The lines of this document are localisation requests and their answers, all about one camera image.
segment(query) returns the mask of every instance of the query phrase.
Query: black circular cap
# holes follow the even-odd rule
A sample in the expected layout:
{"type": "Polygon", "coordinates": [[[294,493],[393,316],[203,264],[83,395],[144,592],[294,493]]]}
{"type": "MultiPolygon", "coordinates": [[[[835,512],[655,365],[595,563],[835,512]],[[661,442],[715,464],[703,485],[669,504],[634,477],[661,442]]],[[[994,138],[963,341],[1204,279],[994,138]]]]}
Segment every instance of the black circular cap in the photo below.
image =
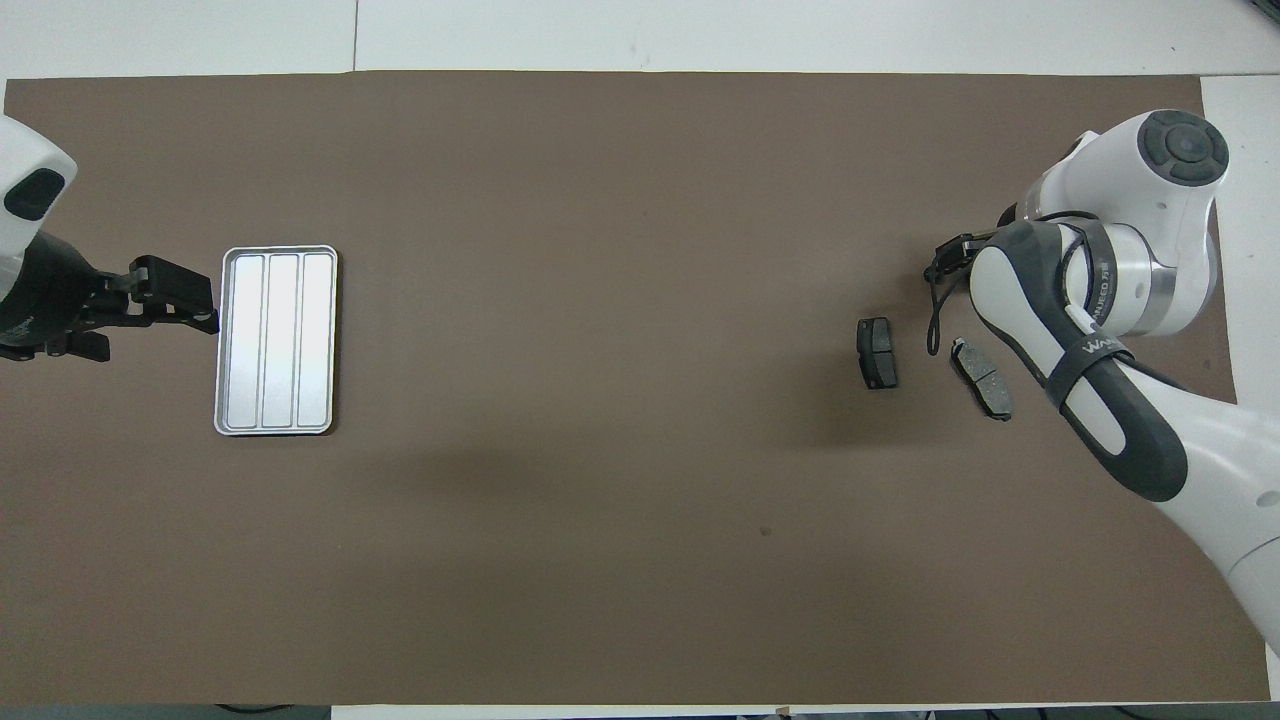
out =
{"type": "Polygon", "coordinates": [[[1165,136],[1165,147],[1179,160],[1199,163],[1208,156],[1213,142],[1197,127],[1178,126],[1165,136]]]}
{"type": "Polygon", "coordinates": [[[1166,181],[1198,187],[1226,172],[1226,140],[1208,120],[1183,110],[1157,110],[1138,128],[1138,152],[1166,181]]]}

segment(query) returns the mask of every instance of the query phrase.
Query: robotic arm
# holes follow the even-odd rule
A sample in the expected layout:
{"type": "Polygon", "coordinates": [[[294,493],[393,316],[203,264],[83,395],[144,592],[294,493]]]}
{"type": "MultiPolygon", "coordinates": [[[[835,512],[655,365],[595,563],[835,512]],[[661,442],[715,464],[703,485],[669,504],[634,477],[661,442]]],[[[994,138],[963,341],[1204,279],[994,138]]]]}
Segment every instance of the robotic arm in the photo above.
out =
{"type": "Polygon", "coordinates": [[[45,217],[76,178],[56,145],[0,115],[0,357],[37,352],[110,359],[109,325],[180,323],[218,332],[209,278],[152,255],[123,275],[95,270],[74,247],[45,233],[45,217]],[[131,301],[141,311],[131,313],[131,301]]]}
{"type": "Polygon", "coordinates": [[[1217,274],[1208,210],[1226,163],[1217,129],[1176,110],[1085,133],[998,231],[943,245],[927,277],[972,261],[983,323],[1102,466],[1199,544],[1280,647],[1280,419],[1181,389],[1117,340],[1178,332],[1203,307],[1217,274]],[[937,265],[943,258],[951,266],[937,265]]]}

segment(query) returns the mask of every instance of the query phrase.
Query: metal tray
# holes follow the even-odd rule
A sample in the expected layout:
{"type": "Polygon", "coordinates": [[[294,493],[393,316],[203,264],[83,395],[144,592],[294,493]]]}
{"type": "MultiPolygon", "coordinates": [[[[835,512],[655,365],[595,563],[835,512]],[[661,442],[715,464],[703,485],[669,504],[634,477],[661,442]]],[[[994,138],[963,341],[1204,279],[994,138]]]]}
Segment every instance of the metal tray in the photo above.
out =
{"type": "Polygon", "coordinates": [[[218,432],[329,429],[337,299],[338,252],[328,245],[227,251],[214,395],[218,432]]]}

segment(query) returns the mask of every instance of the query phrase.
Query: white table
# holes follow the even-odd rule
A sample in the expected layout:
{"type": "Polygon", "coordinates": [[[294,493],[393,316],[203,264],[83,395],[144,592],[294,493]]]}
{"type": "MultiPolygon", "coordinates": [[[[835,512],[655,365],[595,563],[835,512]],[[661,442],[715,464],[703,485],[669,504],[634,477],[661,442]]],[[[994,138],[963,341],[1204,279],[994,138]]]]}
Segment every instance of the white table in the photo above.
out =
{"type": "MultiPolygon", "coordinates": [[[[1231,143],[1219,228],[1236,393],[1242,405],[1280,413],[1280,393],[1268,392],[1268,351],[1280,347],[1270,287],[1280,277],[1280,26],[1243,0],[0,0],[0,105],[8,78],[375,69],[1202,76],[1206,114],[1231,143]]],[[[1280,662],[1268,652],[1267,664],[1280,698],[1280,662]]],[[[334,716],[780,706],[362,706],[334,716]]],[[[893,708],[908,707],[791,706],[893,708]]]]}

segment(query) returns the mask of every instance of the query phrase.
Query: black strap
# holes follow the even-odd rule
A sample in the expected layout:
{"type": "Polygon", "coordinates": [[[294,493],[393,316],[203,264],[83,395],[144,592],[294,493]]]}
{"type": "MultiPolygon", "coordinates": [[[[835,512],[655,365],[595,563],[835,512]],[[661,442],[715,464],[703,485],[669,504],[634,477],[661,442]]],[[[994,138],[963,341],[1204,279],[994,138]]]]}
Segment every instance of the black strap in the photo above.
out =
{"type": "Polygon", "coordinates": [[[1111,315],[1111,306],[1115,305],[1115,268],[1116,254],[1111,247],[1111,238],[1107,231],[1096,219],[1083,222],[1062,222],[1061,224],[1079,233],[1075,242],[1068,249],[1062,258],[1059,286],[1062,300],[1066,297],[1066,265],[1071,260],[1071,254],[1079,249],[1084,251],[1084,261],[1089,265],[1089,287],[1087,291],[1084,310],[1098,323],[1105,323],[1111,315]]]}
{"type": "Polygon", "coordinates": [[[1066,402],[1066,396],[1085,370],[1092,368],[1094,363],[1106,360],[1117,352],[1133,357],[1129,348],[1121,345],[1115,336],[1102,331],[1083,336],[1075,341],[1075,345],[1068,347],[1062,352],[1062,357],[1059,359],[1057,365],[1053,366],[1053,372],[1048,374],[1048,379],[1044,380],[1044,395],[1048,396],[1053,407],[1062,407],[1062,404],[1066,402]]]}

